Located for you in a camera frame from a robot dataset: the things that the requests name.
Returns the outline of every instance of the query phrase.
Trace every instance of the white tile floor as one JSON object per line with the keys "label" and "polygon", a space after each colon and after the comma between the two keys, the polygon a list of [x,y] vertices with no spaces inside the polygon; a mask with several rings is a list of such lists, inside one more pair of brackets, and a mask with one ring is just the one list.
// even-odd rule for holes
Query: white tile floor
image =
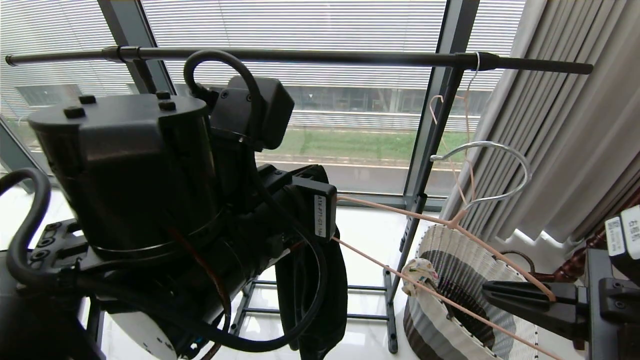
{"label": "white tile floor", "polygon": [[[13,233],[22,222],[24,215],[31,205],[31,197],[20,188],[14,188],[0,197],[0,249],[5,249]],[[51,199],[49,212],[43,222],[48,224],[58,220],[72,217],[60,192],[54,192]],[[405,217],[395,213],[386,213],[377,210],[359,208],[339,208],[337,212],[337,224],[340,227],[342,239],[349,244],[361,249],[380,261],[395,265],[399,259],[398,244],[404,231]],[[429,224],[420,224],[419,234],[422,234]],[[419,240],[417,239],[412,250],[415,252]],[[343,249],[350,284],[382,285],[381,269],[361,258],[348,249]],[[553,264],[546,264],[545,257],[534,259],[541,271],[548,271]],[[263,279],[275,279],[272,270],[266,271]],[[235,309],[240,297],[234,299]],[[344,339],[328,354],[327,359],[358,359],[384,360],[384,359],[417,359],[406,341],[403,331],[402,318],[406,295],[399,290],[394,304],[396,309],[396,325],[398,328],[399,351],[396,355],[387,350],[387,327],[384,322],[367,320],[350,320]],[[253,295],[252,306],[277,307],[277,293],[275,289],[258,289]],[[349,312],[383,314],[385,304],[382,296],[370,294],[349,294]],[[277,316],[263,315],[248,317],[241,331],[242,336],[267,340],[282,335],[280,321]],[[555,334],[541,329],[540,344],[542,347],[552,350],[555,354],[566,360],[583,359],[583,356],[573,350],[571,343]],[[148,353],[135,344],[112,321],[106,321],[104,328],[103,351],[110,360],[153,359]],[[248,354],[237,352],[228,348],[222,348],[218,359],[299,359],[298,354],[288,348],[262,353]]]}

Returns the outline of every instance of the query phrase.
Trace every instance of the green lawn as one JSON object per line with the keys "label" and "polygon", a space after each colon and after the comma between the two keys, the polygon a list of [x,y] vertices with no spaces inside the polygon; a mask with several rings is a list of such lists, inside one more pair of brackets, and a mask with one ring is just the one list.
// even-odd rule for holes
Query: green lawn
{"label": "green lawn", "polygon": [[[443,138],[449,149],[467,142],[465,133],[445,132]],[[415,131],[391,133],[317,128],[288,129],[282,145],[265,153],[408,161],[411,159],[414,141]],[[442,145],[438,153],[446,153]],[[464,154],[458,153],[452,159],[462,162]]]}

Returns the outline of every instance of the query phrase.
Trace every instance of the laundry basket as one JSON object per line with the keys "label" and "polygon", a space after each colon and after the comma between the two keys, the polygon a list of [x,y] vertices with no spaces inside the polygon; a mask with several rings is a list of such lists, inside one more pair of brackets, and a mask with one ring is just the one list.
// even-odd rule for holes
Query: laundry basket
{"label": "laundry basket", "polygon": [[[521,338],[538,344],[532,323],[490,305],[482,295],[486,281],[525,281],[524,277],[455,229],[431,226],[417,256],[433,264],[439,275],[438,291],[475,314]],[[492,329],[469,315],[452,309],[426,291],[410,296],[404,309],[404,331],[421,360],[536,359],[538,352]]]}

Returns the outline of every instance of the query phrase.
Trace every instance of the curtain fold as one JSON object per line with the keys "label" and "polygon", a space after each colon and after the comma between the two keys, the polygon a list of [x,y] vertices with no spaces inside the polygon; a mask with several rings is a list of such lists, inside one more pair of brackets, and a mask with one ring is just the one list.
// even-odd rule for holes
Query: curtain fold
{"label": "curtain fold", "polygon": [[[526,48],[514,47],[512,56],[595,68],[588,76],[504,73],[475,139],[518,149],[531,162],[533,180],[520,195],[472,208],[461,225],[486,241],[506,239],[516,228],[532,239],[545,231],[557,241],[579,240],[637,188],[639,17],[640,1],[527,2],[515,40]],[[522,180],[517,160],[506,153],[482,149],[470,159],[477,197],[507,192]],[[468,172],[467,164],[460,174],[467,198]],[[451,218],[461,203],[452,191],[441,215]]]}

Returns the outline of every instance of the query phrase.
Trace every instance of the hanger hook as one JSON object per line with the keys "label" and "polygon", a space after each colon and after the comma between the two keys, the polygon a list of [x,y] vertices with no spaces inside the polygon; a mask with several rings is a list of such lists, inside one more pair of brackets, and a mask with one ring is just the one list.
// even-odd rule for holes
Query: hanger hook
{"label": "hanger hook", "polygon": [[516,158],[518,158],[518,160],[520,161],[520,164],[522,165],[522,168],[524,169],[524,180],[522,181],[522,183],[520,183],[520,185],[518,185],[518,187],[516,187],[515,189],[511,190],[508,193],[504,193],[502,195],[496,195],[496,196],[483,197],[480,199],[473,200],[472,202],[469,202],[465,206],[464,210],[468,210],[471,207],[471,205],[479,204],[480,202],[508,199],[514,196],[515,194],[521,192],[522,189],[524,189],[524,187],[527,186],[529,181],[531,181],[531,176],[532,176],[531,164],[529,164],[529,161],[527,160],[527,158],[525,158],[523,154],[520,154],[520,152],[517,151],[516,149],[507,145],[503,145],[501,143],[493,142],[493,141],[477,141],[477,142],[464,143],[458,146],[457,148],[453,149],[452,151],[449,151],[448,154],[431,155],[430,160],[443,161],[450,158],[453,154],[456,154],[457,152],[460,152],[465,149],[469,149],[471,147],[493,147],[494,149],[503,150],[515,156]]}

